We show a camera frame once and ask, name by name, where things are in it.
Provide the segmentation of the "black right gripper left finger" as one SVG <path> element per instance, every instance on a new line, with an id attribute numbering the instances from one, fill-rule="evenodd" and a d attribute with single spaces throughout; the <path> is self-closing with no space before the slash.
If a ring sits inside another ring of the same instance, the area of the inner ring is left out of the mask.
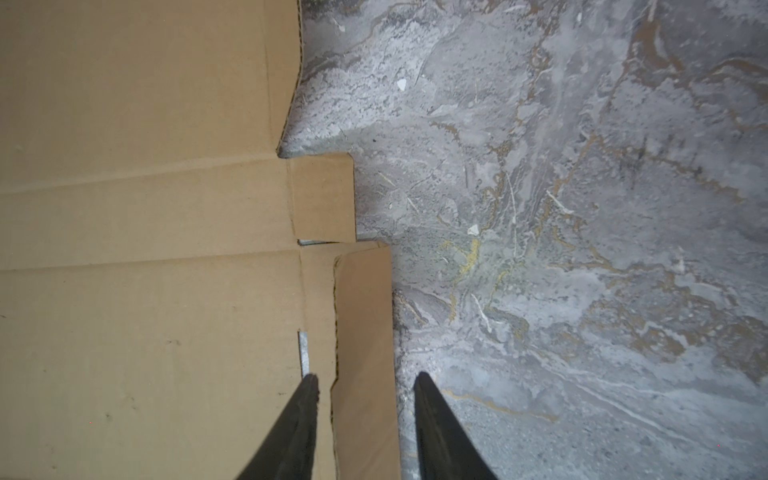
<path id="1" fill-rule="evenodd" d="M 304 376 L 237 480 L 312 478 L 317 436 L 319 380 Z"/>

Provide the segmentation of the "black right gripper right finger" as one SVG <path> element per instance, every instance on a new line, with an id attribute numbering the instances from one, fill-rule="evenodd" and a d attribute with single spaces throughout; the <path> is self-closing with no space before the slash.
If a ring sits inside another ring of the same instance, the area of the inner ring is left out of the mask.
<path id="1" fill-rule="evenodd" d="M 427 372 L 417 375 L 413 390 L 421 478 L 497 480 Z"/>

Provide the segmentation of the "brown cardboard box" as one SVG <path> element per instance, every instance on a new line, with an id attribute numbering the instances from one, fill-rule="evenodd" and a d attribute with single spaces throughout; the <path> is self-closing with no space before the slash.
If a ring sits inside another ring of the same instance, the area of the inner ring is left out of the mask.
<path id="1" fill-rule="evenodd" d="M 233 479 L 302 376 L 312 475 L 397 479 L 391 254 L 278 154 L 296 1 L 1 5 L 1 475 Z"/>

